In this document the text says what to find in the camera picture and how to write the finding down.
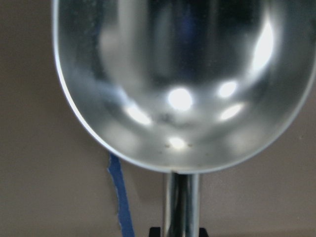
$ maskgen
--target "metal ladle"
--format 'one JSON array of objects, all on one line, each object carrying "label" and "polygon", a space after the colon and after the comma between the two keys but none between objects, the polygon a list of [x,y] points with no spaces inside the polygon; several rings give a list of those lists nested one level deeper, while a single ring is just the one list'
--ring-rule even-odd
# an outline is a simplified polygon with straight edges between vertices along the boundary
[{"label": "metal ladle", "polygon": [[314,0],[54,0],[65,95],[109,151],[166,172],[164,235],[197,237],[199,174],[291,124],[315,77]]}]

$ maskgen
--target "spoon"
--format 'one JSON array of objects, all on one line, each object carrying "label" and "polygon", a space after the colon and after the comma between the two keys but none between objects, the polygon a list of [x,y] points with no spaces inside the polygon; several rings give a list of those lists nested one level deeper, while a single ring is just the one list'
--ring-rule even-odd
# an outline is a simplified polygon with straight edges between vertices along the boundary
[{"label": "spoon", "polygon": [[265,149],[315,77],[314,0],[54,0],[65,95],[110,152],[168,173],[164,236],[197,237],[199,174]]}]

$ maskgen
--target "cylindrical metal rod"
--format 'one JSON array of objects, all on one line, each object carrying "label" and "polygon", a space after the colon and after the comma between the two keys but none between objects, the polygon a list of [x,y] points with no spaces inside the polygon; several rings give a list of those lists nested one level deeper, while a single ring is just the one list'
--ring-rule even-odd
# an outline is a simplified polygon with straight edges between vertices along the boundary
[{"label": "cylindrical metal rod", "polygon": [[166,175],[164,237],[198,237],[199,175]]}]

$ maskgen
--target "gray background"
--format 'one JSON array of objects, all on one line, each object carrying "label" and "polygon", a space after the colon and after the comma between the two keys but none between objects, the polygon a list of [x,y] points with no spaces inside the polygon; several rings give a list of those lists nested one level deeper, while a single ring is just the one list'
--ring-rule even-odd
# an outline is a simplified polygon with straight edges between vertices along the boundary
[{"label": "gray background", "polygon": [[[315,237],[316,86],[268,149],[203,176],[215,237]],[[0,0],[0,236],[119,237],[108,155],[59,86],[50,1]],[[137,237],[162,223],[163,175],[122,163]]]}]

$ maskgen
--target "blue painter's tape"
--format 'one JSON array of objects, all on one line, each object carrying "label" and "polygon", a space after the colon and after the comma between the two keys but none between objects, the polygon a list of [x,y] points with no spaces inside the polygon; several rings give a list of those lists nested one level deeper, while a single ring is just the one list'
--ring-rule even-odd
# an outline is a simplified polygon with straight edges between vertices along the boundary
[{"label": "blue painter's tape", "polygon": [[108,171],[112,177],[117,192],[118,221],[122,237],[135,237],[120,161],[119,158],[113,154],[110,154],[110,166]]}]

